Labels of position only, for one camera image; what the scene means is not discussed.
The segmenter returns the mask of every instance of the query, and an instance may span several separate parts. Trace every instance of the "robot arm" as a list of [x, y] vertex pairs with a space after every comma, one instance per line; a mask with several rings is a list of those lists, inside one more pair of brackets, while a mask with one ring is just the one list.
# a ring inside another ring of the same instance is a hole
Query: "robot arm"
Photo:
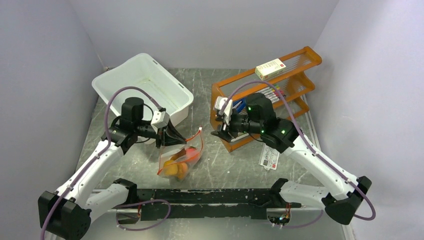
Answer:
[[[215, 103], [217, 113], [224, 106], [227, 98], [219, 97]], [[336, 222], [348, 225], [360, 206], [363, 197], [334, 169], [325, 164], [318, 155], [324, 158], [333, 168], [342, 172], [349, 181], [367, 193], [371, 181], [365, 177], [356, 177], [347, 172], [320, 151], [313, 153], [302, 137], [314, 146], [306, 136], [300, 136], [294, 124], [287, 119], [276, 117], [273, 105], [262, 93], [253, 93], [245, 98], [247, 115], [232, 112], [230, 100], [223, 115], [217, 114], [217, 121], [222, 121], [218, 130], [212, 135], [230, 142], [238, 133], [259, 134], [261, 140], [269, 147], [296, 160], [324, 187], [302, 185], [280, 178], [273, 188], [279, 190], [280, 199], [275, 201], [302, 203], [311, 207], [324, 209]]]
[[99, 155], [108, 146], [105, 133], [89, 160], [68, 181], [54, 193], [45, 191], [39, 197], [40, 226], [60, 197], [62, 199], [46, 229], [68, 240], [82, 238], [94, 220], [115, 206], [139, 202], [137, 185], [125, 179], [118, 179], [108, 189], [91, 194], [109, 168], [126, 154], [138, 137], [155, 139], [158, 148], [186, 144], [186, 139], [174, 128], [164, 108], [153, 112], [152, 121], [145, 121], [143, 107], [141, 98], [127, 98], [122, 105], [121, 116], [115, 118], [108, 129], [112, 145]]

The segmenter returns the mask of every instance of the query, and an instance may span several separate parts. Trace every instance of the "white plastic bin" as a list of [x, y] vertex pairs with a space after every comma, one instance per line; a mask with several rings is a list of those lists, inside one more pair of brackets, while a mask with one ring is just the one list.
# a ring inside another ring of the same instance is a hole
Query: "white plastic bin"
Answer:
[[[123, 87], [138, 87], [153, 97], [161, 107], [166, 108], [174, 126], [189, 115], [189, 106], [193, 102], [193, 94], [147, 53], [138, 54], [103, 73], [91, 85], [105, 103]], [[120, 93], [113, 101], [110, 109], [115, 115], [121, 115], [121, 106], [129, 97], [141, 98], [153, 110], [157, 109], [144, 94], [130, 89]], [[152, 119], [147, 108], [143, 119]]]

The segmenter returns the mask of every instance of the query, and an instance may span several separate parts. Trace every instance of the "black joint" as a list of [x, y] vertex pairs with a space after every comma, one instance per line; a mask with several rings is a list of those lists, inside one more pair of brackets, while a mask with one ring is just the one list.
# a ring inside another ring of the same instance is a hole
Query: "black joint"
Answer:
[[288, 181], [289, 180], [286, 178], [279, 178], [269, 190], [269, 198], [271, 199], [272, 203], [277, 207], [286, 207], [287, 202], [284, 201], [284, 199], [281, 197], [280, 192], [283, 185]]
[[[367, 194], [372, 184], [371, 180], [366, 176], [361, 176], [358, 178], [357, 182], [358, 188], [364, 194]], [[348, 193], [347, 196], [348, 197], [343, 200], [336, 200], [329, 193], [326, 197], [321, 199], [322, 203], [325, 205], [325, 212], [328, 216], [343, 225], [351, 223], [357, 209], [364, 200], [357, 190], [353, 191], [353, 193]]]
[[123, 178], [119, 178], [113, 181], [113, 183], [122, 185], [128, 189], [128, 196], [126, 197], [126, 201], [123, 204], [136, 204], [140, 201], [139, 196], [137, 195], [137, 184]]
[[132, 131], [141, 123], [144, 117], [144, 100], [139, 97], [128, 97], [121, 106], [119, 127], [126, 131]]
[[[38, 198], [38, 215], [40, 227], [59, 199], [57, 194], [45, 191]], [[90, 209], [83, 209], [78, 204], [72, 202], [75, 199], [62, 199], [47, 224], [47, 231], [63, 239], [80, 240], [90, 227]]]
[[[119, 126], [111, 126], [108, 129], [112, 143], [116, 147], [121, 147], [123, 154], [126, 154], [130, 147], [137, 142], [135, 131], [124, 130]], [[101, 140], [107, 139], [106, 133], [101, 136]]]

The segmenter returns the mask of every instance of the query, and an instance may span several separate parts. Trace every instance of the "tabletop surface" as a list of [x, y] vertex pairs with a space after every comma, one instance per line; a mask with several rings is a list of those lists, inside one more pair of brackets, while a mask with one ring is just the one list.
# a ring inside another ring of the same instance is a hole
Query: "tabletop surface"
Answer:
[[[321, 186], [321, 183], [300, 164], [280, 155], [276, 170], [265, 170], [259, 165], [263, 143], [252, 141], [233, 152], [228, 152], [221, 140], [212, 136], [210, 124], [211, 85], [234, 76], [243, 69], [182, 69], [168, 71], [193, 93], [194, 101], [189, 107], [188, 117], [176, 126], [186, 138], [203, 126], [205, 150], [199, 162], [182, 180], [162, 178], [157, 175], [160, 150], [154, 144], [138, 143], [113, 165], [101, 180], [98, 189], [108, 188], [114, 180], [127, 179], [137, 184], [139, 189], [223, 189], [223, 188], [270, 188], [278, 178], [286, 178], [296, 183]], [[77, 169], [92, 154], [100, 136], [104, 133], [103, 119], [106, 104], [101, 98], [95, 106], [88, 134], [77, 164]], [[290, 106], [296, 110], [293, 102]], [[285, 107], [276, 109], [277, 117], [286, 118]], [[115, 115], [109, 113], [109, 123]], [[308, 115], [296, 118], [305, 134], [313, 141]]]
[[[286, 178], [297, 183], [322, 186], [322, 184], [300, 164], [284, 155], [280, 155], [276, 170], [265, 170], [259, 165], [263, 143], [252, 141], [229, 153], [218, 137], [210, 135], [213, 131], [210, 122], [211, 84], [227, 79], [243, 69], [168, 69], [194, 96], [189, 108], [188, 117], [176, 126], [176, 129], [186, 138], [195, 134], [199, 126], [203, 126], [205, 150], [199, 162], [193, 167], [187, 177], [178, 181], [158, 176], [158, 159], [160, 151], [153, 144], [133, 145], [124, 157], [112, 166], [97, 189], [108, 188], [114, 180], [124, 178], [137, 184], [139, 189], [222, 189], [222, 188], [270, 188], [278, 178]], [[106, 104], [98, 99], [92, 114], [77, 169], [92, 154], [100, 136], [104, 133], [103, 118]], [[299, 109], [294, 103], [292, 108]], [[276, 110], [277, 116], [287, 117], [284, 107]], [[109, 114], [109, 124], [115, 118]], [[316, 134], [310, 113], [296, 118], [303, 132], [316, 145]], [[319, 210], [304, 211], [299, 209], [292, 213], [293, 225], [305, 224], [319, 214]], [[324, 215], [317, 223], [307, 229], [272, 229], [261, 220], [249, 217], [233, 218], [196, 218], [169, 219], [154, 229], [143, 232], [122, 231], [115, 226], [115, 215], [104, 214], [96, 220], [83, 239], [158, 239], [158, 240], [191, 240], [191, 239], [243, 239], [259, 238], [287, 239], [346, 239], [342, 226]], [[139, 221], [129, 228], [146, 227], [155, 221]]]

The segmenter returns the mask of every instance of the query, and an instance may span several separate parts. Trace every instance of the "white card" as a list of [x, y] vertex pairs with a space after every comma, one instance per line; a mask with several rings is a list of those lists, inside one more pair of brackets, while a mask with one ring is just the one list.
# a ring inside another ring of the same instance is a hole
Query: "white card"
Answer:
[[276, 170], [279, 157], [280, 153], [277, 150], [264, 143], [262, 153], [260, 154], [259, 165], [263, 166], [266, 170]]

